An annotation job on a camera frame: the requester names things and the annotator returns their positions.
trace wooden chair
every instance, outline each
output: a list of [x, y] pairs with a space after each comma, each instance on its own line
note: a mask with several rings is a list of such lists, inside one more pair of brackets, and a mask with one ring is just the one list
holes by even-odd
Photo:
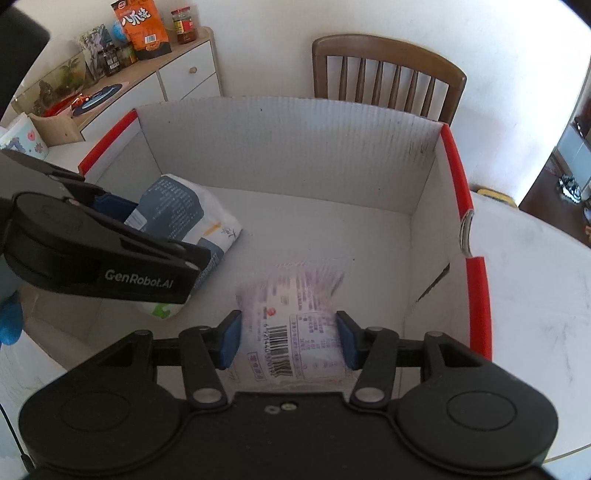
[[414, 97], [417, 90], [418, 74], [424, 73], [430, 76], [427, 94], [421, 108], [421, 116], [427, 116], [431, 108], [435, 80], [447, 83], [448, 89], [439, 115], [439, 121], [451, 124], [456, 114], [460, 97], [466, 86], [466, 75], [458, 67], [442, 56], [416, 45], [391, 38], [375, 37], [373, 35], [342, 34], [330, 35], [318, 38], [312, 44], [312, 64], [314, 69], [314, 95], [316, 98], [328, 98], [328, 71], [327, 59], [329, 56], [343, 57], [340, 70], [339, 100], [346, 100], [347, 95], [347, 66], [348, 57], [359, 58], [359, 71], [355, 89], [355, 102], [363, 101], [363, 86], [365, 83], [366, 60], [376, 60], [374, 90], [372, 105], [379, 103], [382, 90], [382, 75], [384, 63], [396, 65], [388, 108], [395, 108], [400, 86], [401, 67], [407, 67], [413, 71], [408, 88], [404, 111], [410, 112], [413, 108]]

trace red tape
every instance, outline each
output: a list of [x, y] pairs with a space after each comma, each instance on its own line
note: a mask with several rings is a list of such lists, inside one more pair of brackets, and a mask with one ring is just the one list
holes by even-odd
[[466, 173], [464, 166], [460, 159], [460, 154], [457, 151], [456, 141], [453, 139], [452, 131], [448, 124], [443, 124], [441, 128], [441, 139], [447, 154], [447, 161], [449, 162], [449, 169], [452, 172], [453, 188], [456, 191], [457, 209], [460, 213], [460, 218], [468, 210], [474, 209], [472, 197], [470, 196], [470, 188], [468, 188], [468, 181], [466, 180]]
[[492, 360], [491, 298], [484, 257], [466, 259], [470, 311], [470, 348]]
[[119, 120], [111, 130], [109, 130], [103, 138], [92, 148], [91, 151], [84, 157], [84, 159], [78, 165], [78, 173], [80, 175], [86, 175], [92, 166], [98, 161], [103, 153], [111, 146], [111, 144], [120, 136], [127, 127], [129, 127], [135, 119], [138, 117], [138, 112], [133, 109], [132, 111], [125, 114], [125, 116]]

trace packaged snack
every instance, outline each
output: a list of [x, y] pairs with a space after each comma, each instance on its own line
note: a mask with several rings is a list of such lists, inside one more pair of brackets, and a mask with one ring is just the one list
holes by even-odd
[[350, 394], [356, 375], [345, 365], [331, 301], [342, 280], [330, 265], [301, 264], [241, 287], [240, 348], [228, 378], [220, 375], [226, 389]]
[[170, 42], [154, 0], [121, 0], [111, 4], [138, 60], [170, 53]]
[[[211, 251], [212, 259], [198, 276], [191, 294], [222, 261], [242, 231], [238, 220], [208, 190], [170, 174], [162, 175], [146, 190], [125, 224], [156, 237], [182, 240]], [[183, 307], [150, 302], [140, 302], [137, 306], [142, 312], [163, 320]]]

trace glass jar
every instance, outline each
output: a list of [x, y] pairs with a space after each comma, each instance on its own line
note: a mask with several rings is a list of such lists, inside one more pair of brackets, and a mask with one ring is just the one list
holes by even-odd
[[103, 50], [103, 59], [105, 60], [105, 74], [107, 77], [121, 71], [117, 51], [113, 44], [108, 45], [106, 50]]
[[127, 45], [117, 47], [117, 57], [119, 59], [119, 63], [121, 64], [121, 68], [124, 69], [138, 61], [138, 59], [135, 57], [134, 46], [131, 42], [129, 42]]
[[182, 45], [197, 40], [197, 32], [191, 18], [191, 7], [179, 8], [170, 13], [173, 15], [174, 29], [177, 31], [177, 42]]

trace blue gripper pad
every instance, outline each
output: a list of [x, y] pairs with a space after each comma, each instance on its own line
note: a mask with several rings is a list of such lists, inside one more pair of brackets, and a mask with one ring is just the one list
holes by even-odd
[[338, 313], [336, 315], [336, 326], [339, 329], [340, 345], [343, 349], [345, 364], [351, 370], [358, 370], [361, 366], [359, 365], [359, 355], [355, 347], [355, 336]]
[[105, 193], [95, 198], [92, 209], [123, 223], [137, 206], [138, 204], [131, 200], [126, 200], [111, 193]]
[[236, 312], [237, 311], [232, 312], [226, 318], [226, 320], [224, 320], [224, 322], [230, 320], [231, 323], [227, 326], [224, 325], [224, 331], [222, 332], [222, 345], [220, 347], [217, 365], [215, 365], [218, 370], [225, 370], [232, 364], [234, 356], [238, 351], [238, 347], [240, 347], [240, 335], [242, 333], [242, 312]]

